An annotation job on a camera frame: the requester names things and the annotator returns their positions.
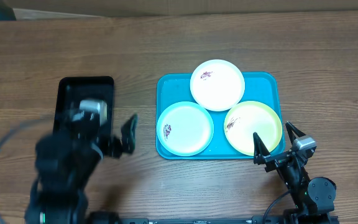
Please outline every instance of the plate rim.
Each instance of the plate rim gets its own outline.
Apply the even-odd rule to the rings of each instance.
[[[160,130],[159,127],[161,125],[161,122],[162,122],[163,118],[172,109],[177,108],[179,106],[191,106],[193,108],[199,109],[206,116],[206,118],[208,120],[208,123],[209,123],[209,127],[211,129],[211,134],[209,135],[209,138],[208,138],[206,144],[203,147],[201,147],[200,149],[198,149],[197,151],[195,151],[194,153],[186,154],[186,155],[178,154],[177,152],[171,150],[163,141],[161,141],[162,136],[161,136],[161,132],[159,131]],[[201,105],[199,105],[197,103],[194,103],[194,102],[191,102],[191,101],[181,101],[181,102],[174,103],[174,104],[168,106],[165,110],[162,111],[162,113],[158,117],[158,121],[157,121],[157,124],[156,124],[156,127],[155,127],[155,132],[157,133],[157,137],[158,137],[158,140],[160,141],[161,145],[168,152],[171,152],[172,154],[177,155],[177,156],[181,156],[181,157],[189,157],[189,156],[194,156],[194,155],[197,155],[197,154],[201,153],[202,151],[204,151],[209,146],[209,144],[211,143],[212,138],[214,136],[214,121],[212,120],[212,117],[211,117],[210,113],[205,108],[203,108]]]
[[[227,118],[229,116],[229,114],[231,114],[231,111],[232,110],[236,110],[236,108],[244,105],[244,104],[250,104],[250,105],[256,105],[256,106],[263,106],[264,110],[266,110],[265,108],[268,108],[268,110],[270,111],[273,111],[273,114],[274,114],[274,118],[276,121],[279,121],[280,123],[280,128],[279,128],[279,134],[277,135],[278,137],[276,138],[275,140],[275,144],[274,144],[274,147],[272,149],[267,149],[269,152],[272,152],[274,151],[274,149],[280,144],[280,141],[282,139],[282,136],[283,136],[283,124],[282,124],[282,121],[280,119],[280,117],[278,116],[278,114],[276,113],[276,111],[273,110],[273,108],[269,107],[268,105],[266,105],[265,103],[262,103],[262,102],[259,102],[259,101],[254,101],[254,100],[249,100],[249,101],[243,101],[241,103],[238,103],[237,105],[233,106],[228,112],[227,112],[227,115],[226,117],[224,118],[224,121],[223,121],[223,132],[224,132],[224,135],[227,139],[227,141],[229,142],[229,144],[235,149],[237,150],[238,152],[240,153],[243,153],[244,155],[247,155],[247,156],[254,156],[254,153],[251,153],[251,154],[247,154],[239,149],[237,149],[236,147],[233,146],[231,140],[227,137],[227,132],[225,132],[225,126],[226,126],[226,121],[227,121]]]
[[[236,73],[238,74],[238,76],[240,77],[240,80],[241,80],[241,89],[242,90],[241,90],[241,94],[239,95],[239,98],[236,100],[236,103],[234,103],[231,106],[228,106],[227,108],[224,108],[223,110],[214,110],[214,109],[212,109],[212,108],[210,108],[208,106],[205,106],[204,104],[200,103],[200,101],[197,98],[195,98],[195,96],[193,94],[193,82],[194,82],[194,79],[195,79],[195,74],[197,74],[198,71],[201,70],[201,67],[204,67],[204,66],[207,66],[208,64],[216,63],[216,62],[228,65],[229,67],[233,68],[233,70],[236,71]],[[244,76],[243,76],[242,72],[239,70],[239,68],[237,68],[237,66],[235,66],[231,62],[228,62],[227,60],[212,59],[212,60],[208,60],[206,62],[203,62],[203,63],[201,63],[200,65],[198,65],[196,67],[196,69],[193,71],[193,73],[191,74],[191,77],[190,77],[190,92],[191,92],[191,95],[192,95],[193,99],[197,102],[197,104],[199,104],[203,108],[205,108],[207,110],[210,110],[210,111],[220,112],[220,111],[226,111],[226,110],[229,110],[229,109],[233,108],[234,106],[236,106],[241,101],[242,97],[244,96],[245,90],[246,90],[246,82],[244,80]]]

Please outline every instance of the wooden table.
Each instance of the wooden table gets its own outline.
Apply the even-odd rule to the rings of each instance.
[[[276,78],[283,120],[318,142],[310,177],[335,181],[333,215],[358,223],[358,11],[0,22],[0,137],[22,120],[52,117],[63,77],[109,75],[114,132],[138,113],[137,149],[98,166],[89,210],[150,219],[263,214],[285,191],[276,173],[248,160],[169,161],[155,150],[157,81],[212,58]],[[51,127],[23,132],[0,153],[9,223],[24,222],[34,144]],[[272,213],[292,207],[288,197]]]

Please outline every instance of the food stain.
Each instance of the food stain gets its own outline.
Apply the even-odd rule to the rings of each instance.
[[[211,73],[212,73],[212,72],[204,72],[204,73],[201,75],[201,79],[206,80],[208,77],[211,77]]]
[[[165,137],[165,140],[168,139],[168,135],[171,133],[172,129],[171,129],[171,126],[169,124],[166,124],[164,126],[164,137]]]
[[[226,132],[228,132],[228,131],[234,126],[234,123],[237,121],[237,119],[238,119],[238,118],[236,118],[236,119],[234,119],[234,118],[230,119],[229,124],[227,124],[227,126],[226,126]]]

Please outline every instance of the white plate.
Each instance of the white plate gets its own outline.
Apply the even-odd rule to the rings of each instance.
[[[209,60],[191,75],[190,91],[207,110],[225,111],[240,102],[245,90],[240,70],[225,60]]]
[[[248,156],[254,155],[254,132],[258,133],[269,152],[278,146],[283,134],[276,112],[256,101],[245,101],[231,108],[223,128],[231,146]]]
[[[214,124],[206,109],[186,101],[165,109],[158,119],[156,130],[166,150],[178,156],[193,156],[211,142]]]

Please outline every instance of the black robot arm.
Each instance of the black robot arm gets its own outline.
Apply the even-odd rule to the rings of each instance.
[[[64,127],[42,138],[36,145],[38,178],[30,192],[26,223],[85,224],[119,221],[116,213],[96,212],[85,219],[88,200],[84,189],[98,162],[120,158],[135,149],[137,115],[121,128],[122,139],[98,132],[98,114],[75,110],[61,118]]]
[[[270,155],[258,134],[254,133],[254,164],[265,164],[266,172],[277,170],[296,206],[296,209],[284,211],[283,222],[339,223],[337,217],[329,216],[329,212],[334,210],[335,183],[325,177],[310,179],[305,170],[308,159],[316,150],[316,141],[290,122],[285,127],[292,147],[274,156]]]

